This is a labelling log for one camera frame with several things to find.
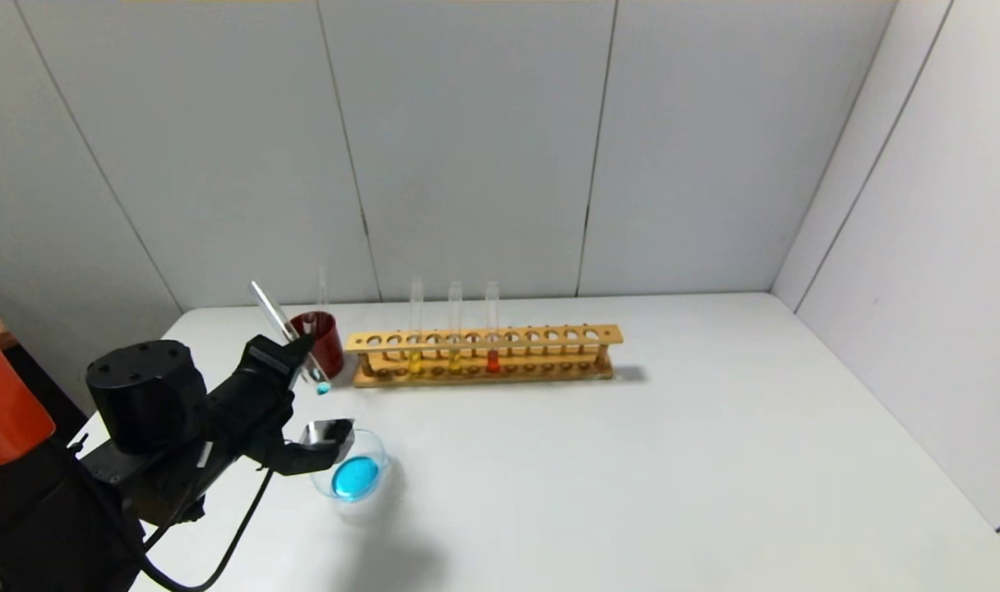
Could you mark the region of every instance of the glass test tube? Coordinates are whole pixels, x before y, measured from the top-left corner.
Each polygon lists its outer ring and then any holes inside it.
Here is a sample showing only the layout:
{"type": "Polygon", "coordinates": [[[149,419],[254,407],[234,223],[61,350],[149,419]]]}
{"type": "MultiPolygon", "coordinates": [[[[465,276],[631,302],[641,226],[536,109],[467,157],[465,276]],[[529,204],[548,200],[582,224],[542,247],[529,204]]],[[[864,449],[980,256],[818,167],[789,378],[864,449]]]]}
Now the glass test tube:
{"type": "MultiPolygon", "coordinates": [[[[409,341],[418,344],[424,339],[424,278],[414,277],[409,291],[409,341]]],[[[424,352],[413,349],[409,352],[409,372],[419,374],[424,371],[424,352]]]]}
{"type": "Polygon", "coordinates": [[[311,312],[305,313],[303,315],[303,330],[306,334],[312,335],[315,340],[319,337],[323,337],[324,327],[326,323],[322,320],[322,326],[317,326],[318,313],[328,312],[328,267],[321,263],[317,267],[317,307],[311,312]]]}
{"type": "Polygon", "coordinates": [[[497,351],[497,342],[500,341],[500,285],[495,281],[485,285],[485,329],[485,340],[489,342],[485,371],[496,374],[500,372],[500,352],[497,351]]]}
{"type": "MultiPolygon", "coordinates": [[[[452,281],[448,285],[448,340],[451,344],[459,344],[461,341],[460,308],[463,306],[463,288],[459,281],[452,281]]],[[[448,350],[448,371],[457,373],[460,371],[460,349],[450,348],[448,350]]]]}
{"type": "MultiPolygon", "coordinates": [[[[260,288],[256,281],[248,284],[248,288],[252,290],[252,296],[255,296],[255,303],[259,304],[260,310],[266,315],[266,319],[270,322],[270,325],[274,326],[274,330],[280,333],[282,340],[285,340],[287,344],[297,340],[299,332],[294,329],[292,322],[285,316],[285,312],[281,311],[280,305],[275,303],[270,294],[267,294],[265,289],[260,288]]],[[[321,364],[313,357],[313,354],[306,355],[302,375],[306,382],[317,385],[317,392],[319,394],[327,393],[331,389],[328,376],[322,370],[321,364]]]]}

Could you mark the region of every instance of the test tube with yellow liquid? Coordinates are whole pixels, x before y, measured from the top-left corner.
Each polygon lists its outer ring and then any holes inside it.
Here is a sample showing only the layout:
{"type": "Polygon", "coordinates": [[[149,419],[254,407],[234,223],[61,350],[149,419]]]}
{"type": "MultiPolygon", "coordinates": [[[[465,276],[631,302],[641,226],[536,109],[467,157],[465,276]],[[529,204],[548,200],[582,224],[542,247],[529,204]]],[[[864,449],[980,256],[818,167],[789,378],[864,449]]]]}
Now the test tube with yellow liquid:
{"type": "MultiPolygon", "coordinates": [[[[424,278],[414,277],[413,288],[409,292],[409,342],[421,344],[424,339],[424,278]]],[[[409,352],[409,374],[424,371],[424,352],[412,349],[409,352]]]]}
{"type": "Polygon", "coordinates": [[[460,326],[460,308],[463,306],[463,286],[459,281],[452,281],[448,285],[448,342],[451,346],[448,350],[448,371],[457,374],[462,369],[460,364],[459,344],[463,341],[460,326]]]}

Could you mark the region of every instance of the empty test tube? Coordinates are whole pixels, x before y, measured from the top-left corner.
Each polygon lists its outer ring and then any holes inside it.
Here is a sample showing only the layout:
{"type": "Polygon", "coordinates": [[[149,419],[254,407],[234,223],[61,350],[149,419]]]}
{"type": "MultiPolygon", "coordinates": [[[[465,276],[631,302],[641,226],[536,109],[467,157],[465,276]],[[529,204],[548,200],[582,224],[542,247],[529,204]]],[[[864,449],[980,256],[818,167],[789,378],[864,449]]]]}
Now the empty test tube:
{"type": "Polygon", "coordinates": [[[485,285],[485,329],[485,340],[489,342],[485,371],[496,374],[500,372],[500,352],[497,351],[497,342],[500,341],[500,286],[495,281],[485,285]]]}
{"type": "MultiPolygon", "coordinates": [[[[424,278],[414,277],[409,292],[409,341],[418,344],[424,337],[424,278]]],[[[409,352],[409,372],[419,374],[424,371],[424,352],[412,349],[409,352]]]]}
{"type": "Polygon", "coordinates": [[[317,307],[313,311],[303,315],[303,330],[304,333],[312,335],[313,338],[318,338],[319,334],[317,331],[324,331],[323,326],[316,326],[317,323],[317,313],[328,312],[328,267],[321,263],[317,267],[317,307]]]}
{"type": "MultiPolygon", "coordinates": [[[[452,344],[459,344],[461,340],[460,315],[463,306],[463,288],[459,281],[452,281],[448,285],[448,340],[452,344]]],[[[460,371],[460,349],[450,348],[448,350],[448,371],[457,373],[460,371]]]]}

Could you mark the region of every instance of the test tube with red liquid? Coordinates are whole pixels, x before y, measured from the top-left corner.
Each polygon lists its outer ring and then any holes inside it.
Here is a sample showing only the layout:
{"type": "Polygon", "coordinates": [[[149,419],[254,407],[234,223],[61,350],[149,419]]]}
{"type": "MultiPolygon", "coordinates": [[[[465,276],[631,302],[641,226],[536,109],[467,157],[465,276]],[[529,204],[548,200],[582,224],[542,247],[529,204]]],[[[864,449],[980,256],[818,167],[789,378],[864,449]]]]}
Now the test tube with red liquid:
{"type": "Polygon", "coordinates": [[[495,281],[485,285],[485,327],[485,340],[489,342],[485,371],[496,374],[500,372],[500,352],[497,351],[497,342],[500,341],[500,286],[495,281]]]}

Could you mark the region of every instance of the white tabletop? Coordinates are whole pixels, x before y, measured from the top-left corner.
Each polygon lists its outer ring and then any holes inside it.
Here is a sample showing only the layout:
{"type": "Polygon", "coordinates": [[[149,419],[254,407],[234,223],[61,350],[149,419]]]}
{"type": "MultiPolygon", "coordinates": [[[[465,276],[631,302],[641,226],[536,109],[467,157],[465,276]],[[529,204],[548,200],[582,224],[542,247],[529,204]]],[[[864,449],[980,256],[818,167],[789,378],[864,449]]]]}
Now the white tabletop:
{"type": "MultiPolygon", "coordinates": [[[[305,310],[287,308],[289,314],[305,310]]],[[[482,303],[465,305],[481,325],[482,303]]],[[[407,304],[346,304],[342,333],[405,329],[407,304]]],[[[444,303],[426,304],[442,326],[444,303]]],[[[1000,591],[1000,538],[865,386],[764,294],[520,300],[503,325],[616,322],[612,382],[394,391],[297,386],[306,421],[353,413],[405,475],[373,528],[305,476],[275,477],[222,591],[1000,591]]],[[[208,387],[270,327],[207,308],[166,337],[208,387]]],[[[350,370],[339,381],[349,385],[350,370]]],[[[102,442],[95,416],[90,442],[102,442]]],[[[261,478],[240,460],[206,517],[151,551],[200,584],[261,478]]],[[[157,590],[140,576],[135,590],[157,590]]]]}

